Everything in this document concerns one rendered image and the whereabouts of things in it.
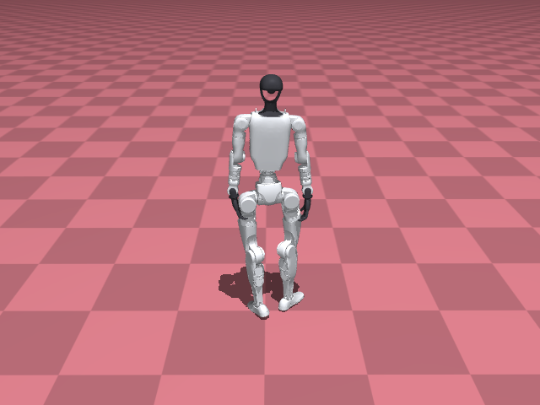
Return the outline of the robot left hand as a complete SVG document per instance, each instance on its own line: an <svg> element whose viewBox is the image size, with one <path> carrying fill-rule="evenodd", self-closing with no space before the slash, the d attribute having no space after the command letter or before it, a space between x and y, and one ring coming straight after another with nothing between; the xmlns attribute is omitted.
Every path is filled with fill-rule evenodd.
<svg viewBox="0 0 540 405"><path fill-rule="evenodd" d="M238 217L240 219L244 219L244 220L248 219L248 218L244 218L243 216L241 216L241 210L239 208L238 199L237 199L237 197L239 196L239 193L236 193L236 190L234 188L230 188L229 189L229 194L230 194L229 198L231 199L233 208L236 211Z"/></svg>

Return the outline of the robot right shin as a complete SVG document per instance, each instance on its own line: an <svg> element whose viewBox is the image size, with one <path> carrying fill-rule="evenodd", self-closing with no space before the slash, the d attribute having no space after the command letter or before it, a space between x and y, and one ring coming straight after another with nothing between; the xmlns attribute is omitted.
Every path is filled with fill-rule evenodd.
<svg viewBox="0 0 540 405"><path fill-rule="evenodd" d="M287 295L287 300L293 299L294 278L297 270L297 247L289 245L285 252L286 259L280 258L278 261L280 276L283 280L283 297Z"/></svg>

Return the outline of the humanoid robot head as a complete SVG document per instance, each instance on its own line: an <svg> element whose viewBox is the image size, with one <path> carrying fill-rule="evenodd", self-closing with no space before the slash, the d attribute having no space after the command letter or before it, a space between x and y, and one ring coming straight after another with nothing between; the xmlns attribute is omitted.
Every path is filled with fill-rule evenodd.
<svg viewBox="0 0 540 405"><path fill-rule="evenodd" d="M266 100L263 96L263 90L266 90L269 94L274 94L275 91L278 91L278 95L274 100ZM282 90L283 82L279 76L275 74L268 74L262 77L260 81L260 92L265 105L264 109L261 112L258 112L259 115L265 117L281 117L283 113L277 110L277 101Z"/></svg>

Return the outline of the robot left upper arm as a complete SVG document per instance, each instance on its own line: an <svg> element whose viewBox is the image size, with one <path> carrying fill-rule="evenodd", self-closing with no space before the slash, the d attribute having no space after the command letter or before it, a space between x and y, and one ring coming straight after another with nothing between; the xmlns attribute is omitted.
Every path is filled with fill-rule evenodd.
<svg viewBox="0 0 540 405"><path fill-rule="evenodd" d="M246 133L244 132L250 126L251 114L240 114L234 120L232 146L233 163L242 163L245 161L246 154L243 151Z"/></svg>

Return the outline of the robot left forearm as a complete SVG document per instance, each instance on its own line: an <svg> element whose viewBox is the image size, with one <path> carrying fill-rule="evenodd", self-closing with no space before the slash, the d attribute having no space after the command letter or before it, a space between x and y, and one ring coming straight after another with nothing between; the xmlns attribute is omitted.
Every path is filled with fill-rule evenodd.
<svg viewBox="0 0 540 405"><path fill-rule="evenodd" d="M238 185L240 184L240 172L241 172L241 165L238 165L238 163L233 163L234 155L233 151L231 150L229 153L229 187L228 187L228 194L230 195L230 188L234 188L236 190L236 193L238 193L239 188Z"/></svg>

